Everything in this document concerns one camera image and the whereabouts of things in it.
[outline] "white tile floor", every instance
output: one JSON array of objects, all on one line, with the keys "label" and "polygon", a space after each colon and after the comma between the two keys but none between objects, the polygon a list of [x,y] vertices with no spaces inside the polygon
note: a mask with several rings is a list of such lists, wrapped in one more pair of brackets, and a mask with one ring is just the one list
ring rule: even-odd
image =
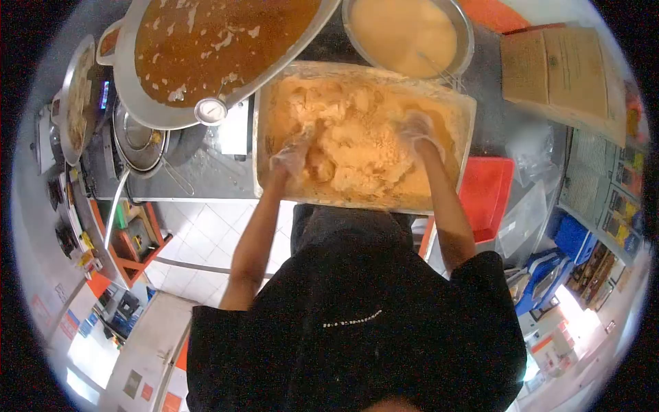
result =
[{"label": "white tile floor", "polygon": [[[174,235],[159,257],[228,269],[238,240],[254,211],[255,202],[158,202],[161,228]],[[266,272],[274,274],[291,257],[294,202],[281,202],[277,231]],[[217,307],[228,275],[152,262],[146,275],[158,289],[203,305]]]}]

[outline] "black shirt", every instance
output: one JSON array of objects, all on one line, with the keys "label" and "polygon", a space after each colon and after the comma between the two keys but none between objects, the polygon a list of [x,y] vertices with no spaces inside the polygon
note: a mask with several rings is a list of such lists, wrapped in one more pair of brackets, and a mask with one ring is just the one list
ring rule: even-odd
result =
[{"label": "black shirt", "polygon": [[284,263],[249,311],[193,309],[191,411],[509,406],[526,352],[498,254],[447,281],[408,248],[331,239]]}]

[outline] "plastic glove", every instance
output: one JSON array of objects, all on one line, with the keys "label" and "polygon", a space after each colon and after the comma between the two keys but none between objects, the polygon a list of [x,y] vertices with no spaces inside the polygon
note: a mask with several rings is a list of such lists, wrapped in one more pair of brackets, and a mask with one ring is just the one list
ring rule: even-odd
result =
[{"label": "plastic glove", "polygon": [[409,150],[409,152],[418,157],[415,143],[418,140],[427,140],[431,142],[440,153],[442,162],[446,159],[444,148],[434,138],[435,130],[432,119],[425,113],[418,110],[408,110],[405,119],[399,126],[398,136]]},{"label": "plastic glove", "polygon": [[311,146],[311,130],[305,130],[298,138],[286,143],[284,147],[270,158],[270,170],[281,165],[291,174],[297,176],[302,173],[306,161],[306,153]]}]

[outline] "dial thermometer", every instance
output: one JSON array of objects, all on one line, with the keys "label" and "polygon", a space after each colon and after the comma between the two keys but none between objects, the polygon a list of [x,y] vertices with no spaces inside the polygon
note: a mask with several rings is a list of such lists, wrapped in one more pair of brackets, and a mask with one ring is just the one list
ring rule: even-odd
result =
[{"label": "dial thermometer", "polygon": [[201,99],[194,106],[194,116],[205,126],[217,126],[226,118],[227,105],[217,98]]}]

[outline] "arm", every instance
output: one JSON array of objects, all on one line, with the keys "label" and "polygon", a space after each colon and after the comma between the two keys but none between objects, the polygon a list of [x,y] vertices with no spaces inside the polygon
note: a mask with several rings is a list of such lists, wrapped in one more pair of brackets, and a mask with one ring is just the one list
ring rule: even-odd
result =
[{"label": "arm", "polygon": [[426,168],[437,238],[444,266],[450,273],[476,254],[476,245],[465,211],[446,175],[444,150],[432,138],[433,134],[432,120],[425,113],[413,110],[408,111],[399,131],[401,142]]},{"label": "arm", "polygon": [[444,265],[450,273],[476,254],[474,234],[435,145],[419,139],[415,149],[428,174],[437,239]]},{"label": "arm", "polygon": [[288,178],[288,171],[281,165],[272,171],[263,196],[233,253],[229,284],[219,304],[220,309],[248,310],[251,306],[266,273],[277,228],[279,202]]},{"label": "arm", "polygon": [[310,132],[302,133],[270,159],[270,176],[233,253],[229,284],[220,309],[248,310],[252,305],[266,273],[286,182],[304,169],[311,136]]}]

